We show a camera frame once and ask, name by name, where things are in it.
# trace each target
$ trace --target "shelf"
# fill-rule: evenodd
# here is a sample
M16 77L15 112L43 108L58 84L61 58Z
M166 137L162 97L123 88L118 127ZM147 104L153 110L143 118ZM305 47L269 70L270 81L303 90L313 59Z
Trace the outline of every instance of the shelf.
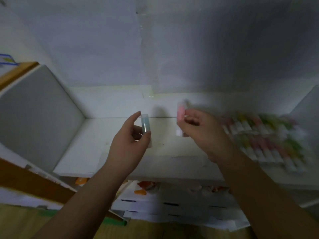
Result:
M91 177L104 164L113 137L125 118L86 119L66 153L54 169L62 176ZM141 125L140 119L135 122ZM191 138L175 136L176 118L150 118L152 148L146 150L131 180L167 181L201 185L225 185L218 166L210 162ZM319 190L319 162L306 166L302 175L282 167L262 169L277 183L291 188Z

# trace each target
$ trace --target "wooden floor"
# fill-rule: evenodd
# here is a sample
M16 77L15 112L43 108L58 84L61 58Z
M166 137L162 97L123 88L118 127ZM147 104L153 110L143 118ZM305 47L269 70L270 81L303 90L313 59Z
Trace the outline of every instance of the wooden floor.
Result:
M0 238L30 238L42 225L50 220L39 209L0 204ZM125 227L102 224L95 239L250 239L249 228L229 233L208 227L198 227L173 223L151 223L131 220Z

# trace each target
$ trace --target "wall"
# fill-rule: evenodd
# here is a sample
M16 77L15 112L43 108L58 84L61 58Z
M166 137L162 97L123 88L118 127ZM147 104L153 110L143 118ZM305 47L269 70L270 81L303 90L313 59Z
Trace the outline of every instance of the wall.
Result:
M4 27L2 30L5 30L5 35L0 37L0 52L12 54L17 61L37 60L46 64L65 85L64 88L84 115L89 118L128 117L137 110L149 113L150 117L174 117L177 102L185 99L189 100L193 107L212 112L244 110L289 113L318 83L316 72L313 70L307 72L308 69L301 66L299 68L304 72L295 72L296 76L292 76L292 79L282 76L285 79L274 80L270 79L273 75L268 73L267 76L253 81L249 91L244 92L154 94L151 85L66 86L70 81L67 74L61 71L57 62L54 62L48 52L42 48L22 21L8 9L4 11L3 8L0 17L1 28ZM265 64L265 59L258 61L260 64ZM272 67L274 66L265 65L264 70L272 71ZM90 82L92 79L90 76L82 76L79 80Z

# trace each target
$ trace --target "green object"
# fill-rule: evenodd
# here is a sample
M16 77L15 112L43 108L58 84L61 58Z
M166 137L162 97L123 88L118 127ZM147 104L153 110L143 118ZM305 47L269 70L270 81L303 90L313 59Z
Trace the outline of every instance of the green object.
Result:
M39 215L53 217L57 212L58 210L40 210ZM125 220L117 221L112 218L105 217L102 223L107 225L126 226L127 221Z

